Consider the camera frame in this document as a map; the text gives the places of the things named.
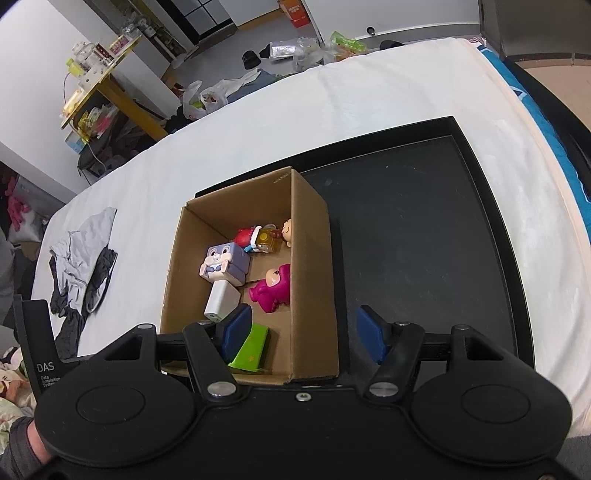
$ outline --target das logo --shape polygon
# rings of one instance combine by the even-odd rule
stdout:
[[[47,362],[46,364],[37,364],[37,371],[39,373],[50,372],[53,370],[53,362]]]

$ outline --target white bed sheet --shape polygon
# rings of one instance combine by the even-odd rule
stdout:
[[[311,69],[169,135],[54,215],[33,298],[51,296],[49,246],[113,206],[110,246],[119,256],[79,355],[97,352],[138,323],[158,326],[178,217],[195,192],[322,145],[449,115],[470,142],[505,220],[536,368],[571,401],[571,434],[591,433],[589,239],[542,133],[465,40],[427,41]],[[57,334],[61,320],[52,322]]]

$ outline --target pink dinosaur toy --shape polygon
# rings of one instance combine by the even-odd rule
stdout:
[[[290,302],[290,265],[286,263],[277,270],[269,270],[264,280],[252,287],[248,294],[251,300],[258,302],[266,313],[277,310],[280,303]]]

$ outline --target gray cloth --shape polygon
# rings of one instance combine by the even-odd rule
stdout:
[[[28,478],[41,468],[41,462],[33,452],[27,435],[31,417],[16,419],[10,428],[8,446],[0,455],[0,468],[11,480]]]
[[[67,294],[67,306],[81,315],[86,287],[95,270],[96,260],[109,243],[116,212],[113,207],[107,207],[87,218],[78,230],[68,232],[49,249],[56,260],[59,293]],[[102,296],[103,290],[100,288],[96,292],[98,298]]]

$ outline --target screw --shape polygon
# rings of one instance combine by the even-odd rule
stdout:
[[[236,385],[230,382],[214,382],[207,386],[207,391],[214,397],[227,397],[236,391]]]
[[[376,397],[392,397],[398,393],[398,387],[390,382],[376,382],[369,387],[369,392]]]
[[[309,393],[306,392],[300,392],[295,394],[295,399],[297,401],[310,401],[312,400],[312,395],[310,395]]]

